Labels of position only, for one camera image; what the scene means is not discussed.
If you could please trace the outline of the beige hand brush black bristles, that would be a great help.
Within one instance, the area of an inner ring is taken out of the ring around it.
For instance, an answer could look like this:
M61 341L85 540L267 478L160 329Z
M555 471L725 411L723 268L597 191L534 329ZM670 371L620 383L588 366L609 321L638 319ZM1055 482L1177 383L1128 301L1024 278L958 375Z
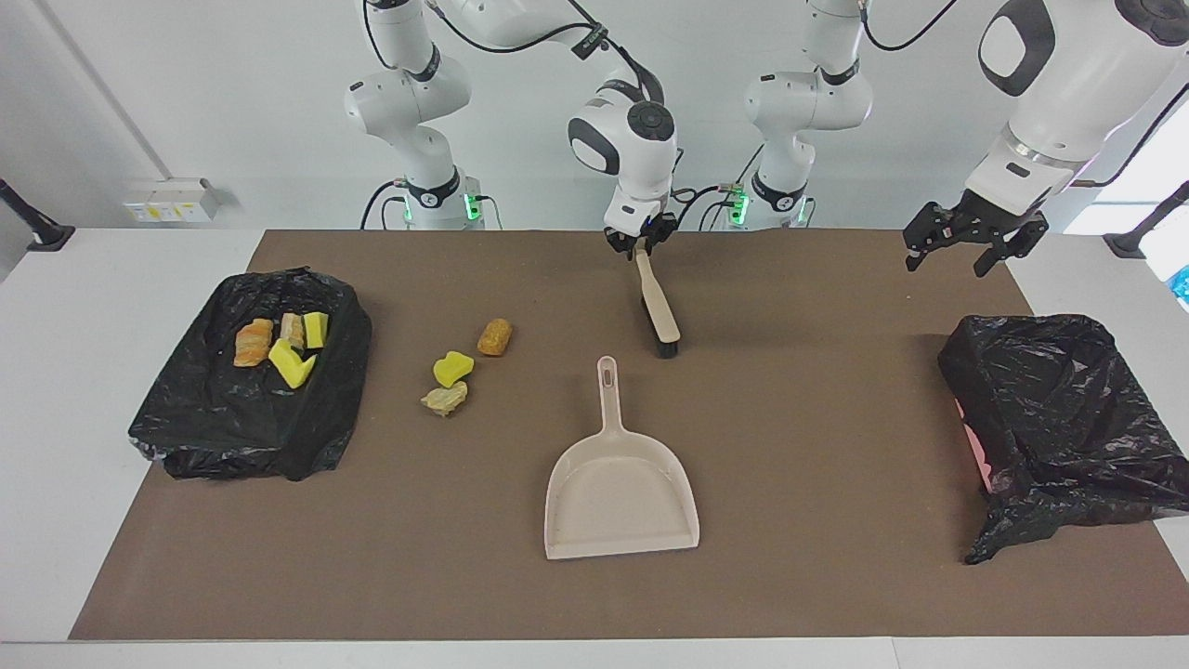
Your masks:
M641 299L658 342L658 355L665 360L674 359L679 354L681 332L642 242L634 250L633 260L638 271Z

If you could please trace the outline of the pale sponge scrap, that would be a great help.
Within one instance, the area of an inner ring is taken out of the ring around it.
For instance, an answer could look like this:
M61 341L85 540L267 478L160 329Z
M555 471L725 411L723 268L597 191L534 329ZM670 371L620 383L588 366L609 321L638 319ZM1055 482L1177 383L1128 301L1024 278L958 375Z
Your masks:
M467 381L454 381L448 387L438 387L428 391L420 398L422 408L427 408L434 415L449 416L463 406L470 395Z

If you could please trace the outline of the beige plastic dustpan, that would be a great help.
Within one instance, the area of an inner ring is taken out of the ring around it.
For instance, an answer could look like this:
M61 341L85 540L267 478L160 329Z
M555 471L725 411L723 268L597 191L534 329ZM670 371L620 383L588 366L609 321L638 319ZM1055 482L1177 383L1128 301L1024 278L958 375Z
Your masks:
M611 558L692 550L702 543L696 493L662 441L621 414L619 364L597 361L600 428L556 457L546 487L546 558Z

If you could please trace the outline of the green and yellow sponge piece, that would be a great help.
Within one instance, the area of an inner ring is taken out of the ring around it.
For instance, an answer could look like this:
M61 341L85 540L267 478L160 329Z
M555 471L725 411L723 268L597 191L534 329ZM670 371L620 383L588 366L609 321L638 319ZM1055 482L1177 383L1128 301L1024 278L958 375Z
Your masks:
M268 352L268 360L279 372L281 380L285 381L289 389L301 389L312 375L317 356L302 359L287 337L279 337Z

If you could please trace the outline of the orange striped sponge piece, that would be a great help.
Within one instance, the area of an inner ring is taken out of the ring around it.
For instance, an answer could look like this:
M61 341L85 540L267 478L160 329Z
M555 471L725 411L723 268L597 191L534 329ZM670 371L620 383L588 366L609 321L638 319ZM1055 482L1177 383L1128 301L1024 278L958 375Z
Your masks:
M272 332L270 318L254 318L243 326L235 334L233 367L254 368L266 360L272 347Z

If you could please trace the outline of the pink plastic bin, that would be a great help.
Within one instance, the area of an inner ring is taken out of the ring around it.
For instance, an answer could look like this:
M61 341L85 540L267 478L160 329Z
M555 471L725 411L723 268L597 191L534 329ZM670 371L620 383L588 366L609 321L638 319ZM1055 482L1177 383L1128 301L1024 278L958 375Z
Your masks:
M957 399L954 399L954 402L957 408L957 414L960 414L960 421L962 422L962 427L965 431L965 437L970 444L970 452L977 466L982 486L984 486L984 492L992 492L992 467L986 460L984 446L982 446L976 433L973 431L973 428L967 419L967 412L964 408L962 408L962 403Z

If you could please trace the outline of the right black garbage bag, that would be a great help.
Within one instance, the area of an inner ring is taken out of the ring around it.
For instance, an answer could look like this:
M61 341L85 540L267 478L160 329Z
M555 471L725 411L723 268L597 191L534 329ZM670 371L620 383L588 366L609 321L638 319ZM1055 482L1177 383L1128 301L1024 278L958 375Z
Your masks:
M967 564L1067 526L1189 516L1189 456L1095 318L965 316L937 364L984 468Z

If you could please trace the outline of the black garbage bag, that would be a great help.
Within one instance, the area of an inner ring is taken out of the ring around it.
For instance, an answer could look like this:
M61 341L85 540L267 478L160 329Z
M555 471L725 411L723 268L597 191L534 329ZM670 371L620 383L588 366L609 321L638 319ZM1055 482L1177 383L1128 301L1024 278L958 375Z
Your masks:
M327 342L292 389L273 365L237 367L235 334L254 318L323 313ZM332 471L353 436L369 375L372 321L356 289L312 269L221 280L157 373L128 427L137 452L176 479Z
M967 564L1067 526L1189 516L1189 456L1095 318L965 316L937 364L984 468Z

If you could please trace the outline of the large brown table mat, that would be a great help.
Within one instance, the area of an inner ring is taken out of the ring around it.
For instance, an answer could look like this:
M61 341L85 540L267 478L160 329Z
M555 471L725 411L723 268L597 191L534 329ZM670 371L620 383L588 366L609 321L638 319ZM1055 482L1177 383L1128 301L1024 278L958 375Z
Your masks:
M327 272L372 318L354 436L301 482L153 467L73 639L1189 635L1150 522L963 564L982 482L937 354L969 314L1027 311L977 254L907 272L897 231L675 234L653 259L682 332L663 361L598 233L268 232L251 269ZM492 318L514 327L497 359L476 349ZM476 367L438 416L420 398L447 351ZM604 355L625 424L687 471L693 550L545 556Z

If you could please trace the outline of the left black garbage bag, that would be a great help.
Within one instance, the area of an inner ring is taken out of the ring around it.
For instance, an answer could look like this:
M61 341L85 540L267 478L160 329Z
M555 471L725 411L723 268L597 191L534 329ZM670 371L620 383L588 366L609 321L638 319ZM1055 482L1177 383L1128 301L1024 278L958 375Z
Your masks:
M254 318L323 313L327 342L292 389L273 365L237 367L235 334ZM369 375L372 321L356 289L312 269L221 280L157 373L128 427L137 452L176 479L332 471L353 436Z

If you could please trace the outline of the white wall outlet box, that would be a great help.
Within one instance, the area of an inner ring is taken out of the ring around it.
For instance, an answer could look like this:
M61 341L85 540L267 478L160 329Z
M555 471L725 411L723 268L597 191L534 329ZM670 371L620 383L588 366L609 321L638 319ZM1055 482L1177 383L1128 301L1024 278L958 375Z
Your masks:
M144 225L208 225L220 206L216 190L202 177L136 179L122 196L124 212Z

